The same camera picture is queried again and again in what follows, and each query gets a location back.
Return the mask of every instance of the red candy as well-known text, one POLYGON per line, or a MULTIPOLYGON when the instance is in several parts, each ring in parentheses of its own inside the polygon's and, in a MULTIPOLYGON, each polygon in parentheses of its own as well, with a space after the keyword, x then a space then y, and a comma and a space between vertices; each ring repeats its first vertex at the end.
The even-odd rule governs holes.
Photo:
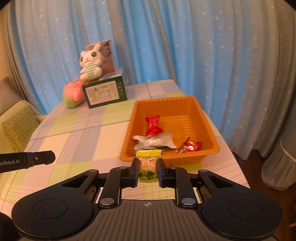
POLYGON ((195 142, 188 137, 187 140, 176 150, 176 153, 197 151, 201 144, 201 142, 195 142))
POLYGON ((159 118, 160 115, 154 115, 145 118, 145 121, 149 123, 149 127, 146 132, 147 137, 155 137, 157 133, 161 133, 163 131, 158 125, 159 118))

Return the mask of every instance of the zigzag patterned pillow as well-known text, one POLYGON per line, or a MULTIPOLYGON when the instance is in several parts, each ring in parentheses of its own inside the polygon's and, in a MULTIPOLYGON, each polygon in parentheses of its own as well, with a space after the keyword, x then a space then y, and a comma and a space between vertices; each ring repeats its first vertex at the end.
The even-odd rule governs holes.
POLYGON ((2 128, 15 152, 23 152, 39 123, 30 107, 2 123, 2 128))

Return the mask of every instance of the plush bunny ear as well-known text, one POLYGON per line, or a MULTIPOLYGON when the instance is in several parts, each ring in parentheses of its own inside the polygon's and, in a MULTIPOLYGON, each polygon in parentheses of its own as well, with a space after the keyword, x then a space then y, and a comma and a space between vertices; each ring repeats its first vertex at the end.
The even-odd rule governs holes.
POLYGON ((96 51, 99 51, 100 48, 101 48, 101 44, 96 44, 96 45, 94 46, 94 50, 96 50, 96 51))

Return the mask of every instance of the checkered tablecloth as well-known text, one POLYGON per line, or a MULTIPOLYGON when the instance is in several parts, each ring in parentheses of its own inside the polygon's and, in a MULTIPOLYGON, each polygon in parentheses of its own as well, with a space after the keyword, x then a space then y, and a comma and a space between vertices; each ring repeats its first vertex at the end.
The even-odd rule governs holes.
MULTIPOLYGON (((11 215, 13 205, 22 197, 88 169, 109 172, 118 166, 129 166, 119 154, 136 100, 183 96, 172 80, 127 86, 128 100, 93 109, 86 103, 67 109, 59 104, 33 133, 25 151, 52 150, 56 161, 51 165, 34 166, 11 172, 0 196, 0 211, 11 215)), ((183 165, 188 172, 208 169, 237 183, 248 183, 227 144, 212 121, 208 121, 220 145, 217 154, 202 162, 183 165)), ((173 199, 174 190, 161 189, 156 183, 138 183, 137 188, 122 191, 124 199, 173 199)))

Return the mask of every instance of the orange plastic basket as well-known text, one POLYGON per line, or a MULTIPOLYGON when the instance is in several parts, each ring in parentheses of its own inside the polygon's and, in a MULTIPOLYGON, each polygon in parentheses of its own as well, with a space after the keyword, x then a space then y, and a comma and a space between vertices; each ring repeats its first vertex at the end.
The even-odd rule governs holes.
POLYGON ((138 143, 135 135, 144 136, 148 128, 145 117, 160 115, 158 122, 163 132, 172 131, 173 141, 181 146, 188 136, 202 145, 196 152, 176 153, 176 149, 164 147, 161 155, 167 166, 192 164, 200 162, 206 155, 217 153, 220 147, 215 135, 194 96, 149 99, 137 101, 134 105, 131 120, 121 150, 120 159, 132 161, 136 156, 133 147, 138 143))

